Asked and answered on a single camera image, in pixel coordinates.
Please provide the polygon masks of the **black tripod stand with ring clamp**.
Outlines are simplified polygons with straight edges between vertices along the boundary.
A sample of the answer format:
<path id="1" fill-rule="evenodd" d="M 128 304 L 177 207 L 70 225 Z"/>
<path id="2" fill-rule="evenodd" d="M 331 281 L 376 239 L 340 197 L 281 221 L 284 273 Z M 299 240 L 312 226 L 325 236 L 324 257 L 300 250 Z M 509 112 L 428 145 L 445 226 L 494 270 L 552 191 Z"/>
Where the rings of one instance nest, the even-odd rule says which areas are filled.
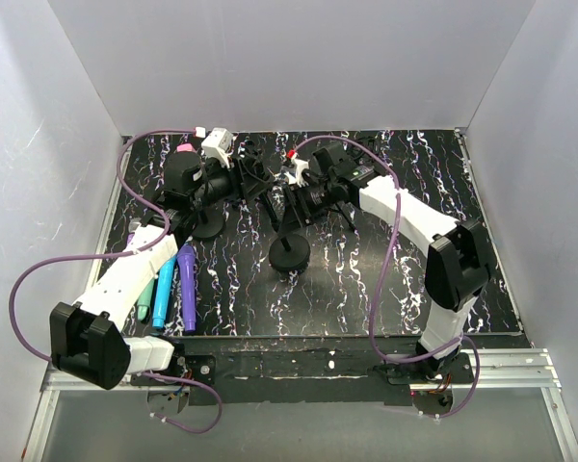
<path id="1" fill-rule="evenodd" d="M 242 197 L 245 201 L 256 200 L 263 205 L 264 211 L 267 214 L 269 221 L 273 229 L 277 232 L 280 226 L 280 217 L 278 216 L 276 209 L 270 198 L 270 194 L 267 189 L 247 189 L 243 188 Z"/>

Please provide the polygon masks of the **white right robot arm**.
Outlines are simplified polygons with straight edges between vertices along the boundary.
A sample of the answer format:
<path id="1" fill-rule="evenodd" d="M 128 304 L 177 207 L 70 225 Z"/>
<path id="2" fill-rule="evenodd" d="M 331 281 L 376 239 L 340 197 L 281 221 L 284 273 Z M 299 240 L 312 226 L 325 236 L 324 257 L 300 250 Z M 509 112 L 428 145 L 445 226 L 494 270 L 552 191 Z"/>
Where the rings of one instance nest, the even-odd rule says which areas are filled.
<path id="1" fill-rule="evenodd" d="M 390 224 L 394 237 L 406 237 L 426 256 L 424 283 L 431 299 L 415 355 L 394 361 L 417 363 L 418 374 L 428 382 L 442 380 L 452 369 L 450 356 L 460 346 L 469 310 L 495 273 L 486 228 L 476 220 L 458 221 L 438 212 L 402 189 L 398 176 L 374 153 L 361 161 L 334 140 L 313 156 L 316 171 L 296 151 L 283 163 L 284 212 L 270 264 L 283 272 L 303 268 L 308 245 L 296 230 L 324 218 L 339 203 Z"/>

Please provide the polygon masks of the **mint green microphone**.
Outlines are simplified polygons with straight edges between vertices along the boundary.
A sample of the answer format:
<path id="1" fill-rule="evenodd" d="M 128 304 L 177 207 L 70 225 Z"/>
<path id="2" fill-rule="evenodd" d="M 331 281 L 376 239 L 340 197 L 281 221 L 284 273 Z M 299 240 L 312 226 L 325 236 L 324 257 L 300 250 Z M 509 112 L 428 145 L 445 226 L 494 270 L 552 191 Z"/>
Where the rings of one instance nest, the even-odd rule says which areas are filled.
<path id="1" fill-rule="evenodd" d="M 156 279 L 152 278 L 140 294 L 137 303 L 137 320 L 141 323 L 148 321 L 153 310 L 153 297 L 155 295 Z"/>

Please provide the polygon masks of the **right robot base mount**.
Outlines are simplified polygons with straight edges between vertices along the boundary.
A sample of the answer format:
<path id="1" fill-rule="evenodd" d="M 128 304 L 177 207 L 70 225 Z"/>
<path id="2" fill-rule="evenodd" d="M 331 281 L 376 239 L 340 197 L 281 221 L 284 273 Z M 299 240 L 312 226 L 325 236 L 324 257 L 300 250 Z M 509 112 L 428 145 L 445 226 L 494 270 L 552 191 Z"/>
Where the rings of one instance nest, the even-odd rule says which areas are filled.
<path id="1" fill-rule="evenodd" d="M 481 364 L 473 366 L 469 355 L 459 353 L 435 371 L 428 364 L 380 364 L 377 374 L 389 385 L 408 386 L 410 409 L 420 418 L 450 418 L 473 398 L 481 378 Z M 454 385 L 468 385 L 465 397 L 455 402 Z"/>

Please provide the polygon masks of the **solid purple microphone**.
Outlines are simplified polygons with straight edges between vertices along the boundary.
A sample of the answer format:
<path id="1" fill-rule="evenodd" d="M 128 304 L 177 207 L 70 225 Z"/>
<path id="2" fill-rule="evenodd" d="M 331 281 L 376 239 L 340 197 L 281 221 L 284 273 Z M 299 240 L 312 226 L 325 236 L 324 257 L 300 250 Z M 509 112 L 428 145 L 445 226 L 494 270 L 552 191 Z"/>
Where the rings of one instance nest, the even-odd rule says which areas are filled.
<path id="1" fill-rule="evenodd" d="M 197 329 L 195 250 L 189 244 L 183 244 L 176 255 L 176 263 L 180 276 L 181 313 L 184 331 L 192 333 Z"/>

